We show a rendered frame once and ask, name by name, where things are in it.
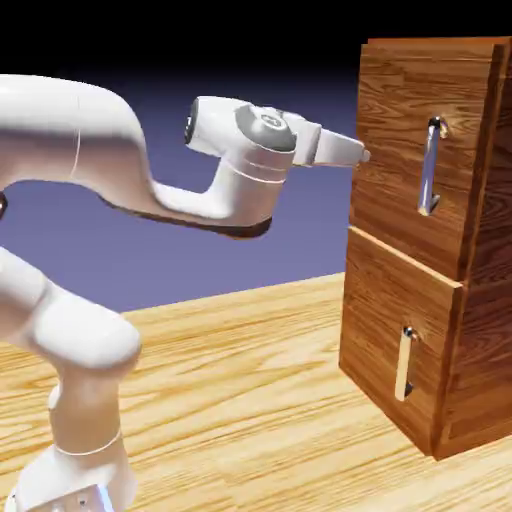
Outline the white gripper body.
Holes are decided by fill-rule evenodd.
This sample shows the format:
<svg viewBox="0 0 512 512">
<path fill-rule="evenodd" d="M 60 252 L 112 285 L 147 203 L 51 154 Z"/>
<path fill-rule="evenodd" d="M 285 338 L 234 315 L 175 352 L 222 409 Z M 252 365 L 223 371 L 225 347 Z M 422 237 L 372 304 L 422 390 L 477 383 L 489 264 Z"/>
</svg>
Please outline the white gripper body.
<svg viewBox="0 0 512 512">
<path fill-rule="evenodd" d="M 356 139 L 322 128 L 314 164 L 330 167 L 353 167 L 364 161 L 364 144 Z"/>
</svg>

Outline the tall wooden cabinet door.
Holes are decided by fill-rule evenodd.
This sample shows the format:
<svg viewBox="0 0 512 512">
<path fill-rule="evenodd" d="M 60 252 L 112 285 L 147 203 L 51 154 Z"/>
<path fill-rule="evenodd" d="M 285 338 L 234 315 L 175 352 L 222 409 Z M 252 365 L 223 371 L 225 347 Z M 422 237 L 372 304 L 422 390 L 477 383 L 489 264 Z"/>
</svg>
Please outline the tall wooden cabinet door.
<svg viewBox="0 0 512 512">
<path fill-rule="evenodd" d="M 430 216 L 417 210 L 430 118 Z M 375 39 L 361 50 L 350 221 L 455 281 L 512 276 L 512 37 Z"/>
</svg>

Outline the brown wooden cabinet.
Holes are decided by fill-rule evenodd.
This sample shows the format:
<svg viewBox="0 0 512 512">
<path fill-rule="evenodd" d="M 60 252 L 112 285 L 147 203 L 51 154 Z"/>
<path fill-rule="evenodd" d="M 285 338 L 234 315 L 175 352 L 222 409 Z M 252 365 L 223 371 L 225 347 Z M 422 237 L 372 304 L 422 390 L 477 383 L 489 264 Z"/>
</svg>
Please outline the brown wooden cabinet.
<svg viewBox="0 0 512 512">
<path fill-rule="evenodd" d="M 512 434 L 512 37 L 361 50 L 341 369 L 425 454 Z"/>
</svg>

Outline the short wooden cabinet door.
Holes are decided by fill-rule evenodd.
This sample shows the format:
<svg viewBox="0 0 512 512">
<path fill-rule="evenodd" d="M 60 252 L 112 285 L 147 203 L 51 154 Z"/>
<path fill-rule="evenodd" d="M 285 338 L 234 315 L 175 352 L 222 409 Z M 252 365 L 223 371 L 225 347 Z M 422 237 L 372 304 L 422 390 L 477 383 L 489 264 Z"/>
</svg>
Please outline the short wooden cabinet door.
<svg viewBox="0 0 512 512">
<path fill-rule="evenodd" d="M 348 230 L 339 364 L 425 454 L 440 439 L 441 410 L 464 289 L 363 230 Z M 417 332 L 413 390 L 395 398 L 402 329 Z"/>
</svg>

